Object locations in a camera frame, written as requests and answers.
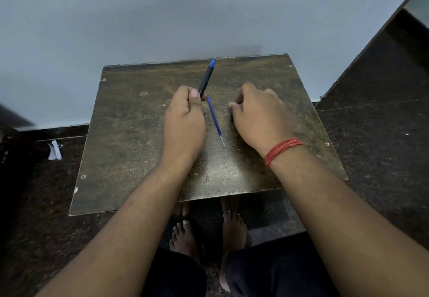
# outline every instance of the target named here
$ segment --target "black pen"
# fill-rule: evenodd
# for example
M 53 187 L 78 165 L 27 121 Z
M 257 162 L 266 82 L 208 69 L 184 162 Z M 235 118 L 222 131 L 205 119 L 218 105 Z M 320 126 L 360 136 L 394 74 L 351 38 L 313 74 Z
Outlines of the black pen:
M 208 81 L 210 80 L 213 69 L 215 68 L 215 63 L 216 63 L 216 57 L 214 59 L 212 59 L 210 65 L 207 68 L 206 74 L 204 74 L 204 77 L 201 80 L 200 87 L 198 88 L 198 92 L 200 93 L 200 97 L 202 97 L 204 90 L 206 90 Z

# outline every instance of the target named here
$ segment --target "person's right arm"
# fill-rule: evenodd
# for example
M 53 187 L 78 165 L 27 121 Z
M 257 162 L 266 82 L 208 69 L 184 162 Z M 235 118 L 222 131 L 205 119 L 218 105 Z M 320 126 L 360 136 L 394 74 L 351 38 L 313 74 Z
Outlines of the person's right arm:
M 243 139 L 264 157 L 294 137 L 274 91 L 251 83 L 230 102 Z M 342 296 L 429 296 L 429 251 L 362 200 L 304 146 L 270 164 Z

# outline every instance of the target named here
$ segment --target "bracelet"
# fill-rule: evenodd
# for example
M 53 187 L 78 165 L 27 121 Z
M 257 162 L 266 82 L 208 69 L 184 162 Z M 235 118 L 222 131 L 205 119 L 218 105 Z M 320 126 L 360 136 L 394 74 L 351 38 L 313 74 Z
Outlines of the bracelet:
M 271 161 L 277 158 L 279 154 L 285 152 L 289 148 L 295 147 L 296 145 L 304 144 L 300 141 L 300 139 L 292 138 L 275 145 L 264 157 L 265 166 L 267 166 L 267 168 L 269 169 L 269 164 L 271 163 Z

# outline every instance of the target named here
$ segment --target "table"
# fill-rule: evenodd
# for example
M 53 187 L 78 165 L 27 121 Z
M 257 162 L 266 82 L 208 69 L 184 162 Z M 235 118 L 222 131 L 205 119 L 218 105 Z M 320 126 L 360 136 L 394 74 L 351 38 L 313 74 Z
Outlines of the table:
M 164 113 L 181 85 L 198 88 L 210 60 L 106 66 L 99 83 L 70 215 L 117 210 L 160 158 Z M 206 93 L 222 130 L 223 148 L 207 103 L 207 141 L 178 201 L 280 188 L 262 158 L 240 138 L 229 119 L 228 101 L 253 82 L 272 88 L 291 111 L 294 129 L 308 149 L 341 179 L 347 175 L 314 110 L 290 57 L 224 58 Z

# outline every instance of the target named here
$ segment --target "black trousers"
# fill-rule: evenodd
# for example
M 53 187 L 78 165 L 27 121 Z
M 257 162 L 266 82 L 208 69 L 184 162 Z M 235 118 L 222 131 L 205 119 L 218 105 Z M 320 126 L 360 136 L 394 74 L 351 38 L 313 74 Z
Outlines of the black trousers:
M 339 296 L 307 233 L 229 253 L 225 277 L 235 295 Z M 158 249 L 142 296 L 205 295 L 205 272 L 191 257 Z

